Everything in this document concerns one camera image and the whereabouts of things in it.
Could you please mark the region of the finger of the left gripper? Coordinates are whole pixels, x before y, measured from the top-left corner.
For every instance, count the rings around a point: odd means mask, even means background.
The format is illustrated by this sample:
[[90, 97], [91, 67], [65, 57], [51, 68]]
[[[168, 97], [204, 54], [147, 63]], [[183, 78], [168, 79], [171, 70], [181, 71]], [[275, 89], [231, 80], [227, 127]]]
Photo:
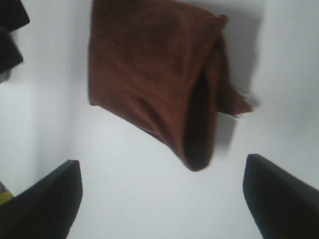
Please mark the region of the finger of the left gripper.
[[0, 28], [0, 73], [16, 67], [23, 62], [15, 41], [10, 33], [3, 27]]
[[0, 26], [15, 31], [30, 23], [29, 16], [20, 0], [0, 0]]

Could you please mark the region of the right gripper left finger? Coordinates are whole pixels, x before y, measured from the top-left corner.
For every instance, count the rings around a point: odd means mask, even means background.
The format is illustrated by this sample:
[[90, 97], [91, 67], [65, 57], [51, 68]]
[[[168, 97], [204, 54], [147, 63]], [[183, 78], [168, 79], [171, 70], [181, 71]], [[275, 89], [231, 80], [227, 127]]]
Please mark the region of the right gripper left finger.
[[80, 163], [67, 160], [0, 207], [2, 239], [65, 239], [83, 196]]

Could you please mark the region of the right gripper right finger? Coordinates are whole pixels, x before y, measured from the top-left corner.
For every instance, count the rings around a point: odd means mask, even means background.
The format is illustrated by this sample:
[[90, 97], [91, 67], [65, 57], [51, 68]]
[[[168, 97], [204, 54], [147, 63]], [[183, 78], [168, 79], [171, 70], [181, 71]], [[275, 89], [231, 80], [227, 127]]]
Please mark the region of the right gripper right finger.
[[243, 194], [263, 238], [319, 237], [319, 191], [259, 154], [247, 156]]

